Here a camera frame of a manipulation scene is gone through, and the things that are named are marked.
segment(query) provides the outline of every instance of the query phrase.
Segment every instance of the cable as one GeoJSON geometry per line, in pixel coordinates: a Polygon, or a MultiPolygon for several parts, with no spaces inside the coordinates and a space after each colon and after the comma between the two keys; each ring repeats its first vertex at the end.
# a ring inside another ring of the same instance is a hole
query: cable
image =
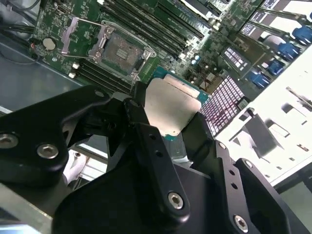
{"type": "Polygon", "coordinates": [[[15,13],[23,16],[28,22],[30,22],[31,24],[35,25],[36,24],[36,21],[31,18],[31,16],[29,16],[28,14],[26,14],[25,12],[23,11],[19,11],[16,7],[12,7],[12,11],[14,11],[15,13]]]}
{"type": "Polygon", "coordinates": [[[12,8],[16,8],[18,11],[29,11],[29,10],[33,9],[39,2],[40,2],[40,0],[36,0],[34,2],[34,4],[32,4],[31,6],[26,7],[26,8],[19,8],[12,3],[10,3],[10,4],[12,5],[12,8]]]}
{"type": "MultiPolygon", "coordinates": [[[[36,52],[34,44],[31,44],[31,48],[36,52]]],[[[32,65],[32,64],[37,63],[39,61],[39,59],[40,59],[40,56],[37,54],[37,58],[34,61],[31,61],[31,62],[18,62],[18,61],[14,61],[14,60],[6,57],[1,51],[0,51],[0,57],[4,58],[5,60],[7,60],[7,61],[9,61],[11,63],[17,64],[17,65],[32,65]]]]}
{"type": "Polygon", "coordinates": [[[3,24],[3,25],[0,25],[0,29],[3,29],[3,30],[6,30],[6,29],[34,30],[35,28],[33,26],[27,26],[27,25],[3,24]]]}
{"type": "Polygon", "coordinates": [[[8,31],[4,31],[4,30],[0,29],[0,33],[2,35],[4,35],[5,37],[11,39],[12,41],[18,43],[19,45],[24,46],[25,48],[29,48],[29,46],[30,46],[30,43],[28,41],[23,40],[22,38],[19,38],[18,36],[8,32],[8,31]]]}
{"type": "Polygon", "coordinates": [[[34,27],[26,25],[4,24],[0,25],[0,30],[15,31],[20,33],[34,33],[34,27]]]}

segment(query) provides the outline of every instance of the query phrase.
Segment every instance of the ram slot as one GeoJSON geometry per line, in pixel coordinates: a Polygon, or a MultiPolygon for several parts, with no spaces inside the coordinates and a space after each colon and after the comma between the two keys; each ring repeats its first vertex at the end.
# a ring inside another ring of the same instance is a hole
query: ram slot
{"type": "Polygon", "coordinates": [[[163,49],[167,53],[171,54],[172,56],[178,56],[178,54],[181,52],[180,49],[168,46],[167,44],[161,43],[157,40],[153,35],[149,34],[148,32],[144,31],[139,25],[135,25],[134,23],[131,23],[131,19],[126,19],[125,15],[122,15],[123,17],[120,17],[120,9],[112,9],[109,6],[105,6],[105,10],[108,14],[111,16],[117,18],[120,22],[122,22],[125,26],[132,29],[134,32],[138,33],[139,35],[145,37],[149,41],[151,41],[153,44],[157,45],[159,48],[163,49]]]}
{"type": "Polygon", "coordinates": [[[160,40],[165,39],[170,41],[170,43],[175,43],[176,45],[178,45],[179,47],[183,48],[186,44],[185,41],[181,40],[181,39],[177,39],[175,37],[170,37],[170,35],[168,35],[167,33],[158,30],[158,26],[153,22],[150,21],[147,17],[144,17],[143,15],[141,15],[137,9],[134,9],[133,6],[131,6],[130,4],[128,4],[128,2],[126,1],[114,1],[112,2],[111,0],[109,0],[112,4],[117,4],[118,8],[122,9],[125,8],[126,12],[130,12],[130,16],[134,16],[136,18],[138,18],[139,20],[137,20],[136,18],[133,18],[134,21],[136,21],[138,24],[143,24],[146,26],[145,30],[148,31],[151,34],[157,35],[157,37],[159,37],[160,40]]]}
{"type": "Polygon", "coordinates": [[[157,7],[164,12],[165,14],[167,14],[169,17],[171,17],[173,20],[175,20],[177,23],[183,25],[187,30],[189,30],[191,33],[193,33],[196,37],[198,37],[199,39],[203,39],[204,35],[198,31],[196,28],[194,28],[193,26],[189,25],[187,22],[185,22],[184,20],[182,20],[179,16],[177,16],[174,12],[172,12],[170,9],[166,8],[163,4],[161,4],[160,2],[158,2],[157,7]]]}
{"type": "Polygon", "coordinates": [[[136,3],[135,1],[129,1],[131,3],[129,3],[128,1],[126,0],[123,0],[123,2],[126,2],[128,3],[129,5],[135,7],[136,9],[138,9],[140,12],[143,12],[147,18],[149,18],[150,20],[153,20],[155,22],[157,22],[157,27],[158,28],[162,28],[164,31],[167,31],[168,34],[170,35],[175,35],[177,38],[181,38],[182,40],[184,41],[187,41],[187,37],[183,34],[181,34],[177,29],[175,28],[172,28],[170,26],[167,25],[166,22],[162,21],[161,19],[159,18],[156,18],[155,16],[153,16],[151,14],[151,12],[149,12],[148,10],[146,10],[145,8],[143,8],[141,5],[139,5],[138,3],[136,3]]]}
{"type": "Polygon", "coordinates": [[[78,74],[109,89],[110,91],[130,93],[131,84],[115,77],[100,66],[91,62],[84,61],[81,64],[78,74]]]}

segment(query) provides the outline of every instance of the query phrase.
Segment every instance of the white plastic part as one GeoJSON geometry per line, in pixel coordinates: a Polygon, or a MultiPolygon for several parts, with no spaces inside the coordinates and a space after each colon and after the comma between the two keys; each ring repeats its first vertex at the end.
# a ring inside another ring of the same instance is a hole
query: white plastic part
{"type": "Polygon", "coordinates": [[[67,185],[78,178],[87,163],[87,157],[85,155],[79,154],[79,156],[75,156],[76,153],[73,150],[69,151],[69,159],[63,172],[67,185]]]}

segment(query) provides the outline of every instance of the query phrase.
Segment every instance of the mounting hole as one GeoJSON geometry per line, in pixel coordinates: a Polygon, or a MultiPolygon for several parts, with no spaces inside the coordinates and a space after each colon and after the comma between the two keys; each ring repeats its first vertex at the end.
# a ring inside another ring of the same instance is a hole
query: mounting hole
{"type": "Polygon", "coordinates": [[[233,188],[238,189],[236,184],[232,183],[231,185],[232,185],[233,188]]]}
{"type": "Polygon", "coordinates": [[[156,140],[156,136],[154,136],[153,134],[150,134],[150,138],[151,138],[152,140],[156,140]]]}
{"type": "Polygon", "coordinates": [[[160,152],[160,151],[158,151],[158,150],[155,152],[155,154],[156,154],[157,157],[163,157],[163,156],[164,156],[164,155],[162,154],[162,152],[160,152]]]}

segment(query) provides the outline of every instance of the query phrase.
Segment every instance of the black bracket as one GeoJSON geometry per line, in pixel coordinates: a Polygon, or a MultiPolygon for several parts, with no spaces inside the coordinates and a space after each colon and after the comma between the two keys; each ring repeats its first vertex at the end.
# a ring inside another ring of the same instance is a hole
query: black bracket
{"type": "Polygon", "coordinates": [[[99,88],[84,86],[1,117],[0,180],[29,186],[58,183],[79,120],[108,101],[99,88]]]}

